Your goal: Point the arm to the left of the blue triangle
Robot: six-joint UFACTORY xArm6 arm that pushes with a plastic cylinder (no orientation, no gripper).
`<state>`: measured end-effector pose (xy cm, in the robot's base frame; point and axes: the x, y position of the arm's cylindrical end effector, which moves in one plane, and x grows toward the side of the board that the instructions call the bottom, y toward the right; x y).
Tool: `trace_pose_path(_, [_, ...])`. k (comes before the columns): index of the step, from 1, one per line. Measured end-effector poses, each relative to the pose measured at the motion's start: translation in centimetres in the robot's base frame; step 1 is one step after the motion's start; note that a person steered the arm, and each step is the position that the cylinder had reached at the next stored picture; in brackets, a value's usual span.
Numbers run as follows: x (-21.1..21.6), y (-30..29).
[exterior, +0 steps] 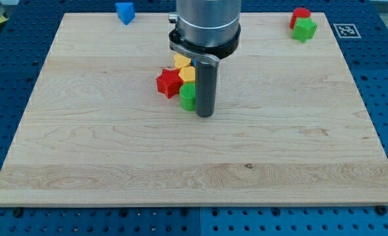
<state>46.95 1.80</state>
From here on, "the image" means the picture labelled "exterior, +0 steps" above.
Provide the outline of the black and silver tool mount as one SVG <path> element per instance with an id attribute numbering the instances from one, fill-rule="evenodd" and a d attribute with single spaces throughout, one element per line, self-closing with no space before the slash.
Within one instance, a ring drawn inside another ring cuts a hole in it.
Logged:
<path id="1" fill-rule="evenodd" d="M 239 44 L 240 13 L 171 12 L 170 48 L 176 52 L 218 67 L 220 60 L 233 54 Z"/>

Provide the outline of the grey cylindrical pointer rod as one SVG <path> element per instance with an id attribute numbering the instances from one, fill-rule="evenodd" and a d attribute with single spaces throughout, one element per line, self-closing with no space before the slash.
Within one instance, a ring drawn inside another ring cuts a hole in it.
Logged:
<path id="1" fill-rule="evenodd" d="M 195 75 L 195 112 L 200 117 L 210 117 L 214 113 L 218 69 L 196 62 Z"/>

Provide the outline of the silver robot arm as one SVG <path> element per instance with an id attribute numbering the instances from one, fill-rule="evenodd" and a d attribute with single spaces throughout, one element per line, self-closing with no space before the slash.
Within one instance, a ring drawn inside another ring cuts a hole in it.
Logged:
<path id="1" fill-rule="evenodd" d="M 233 54 L 241 35 L 241 0 L 176 0 L 170 49 L 195 61 L 195 112 L 214 113 L 220 60 Z"/>

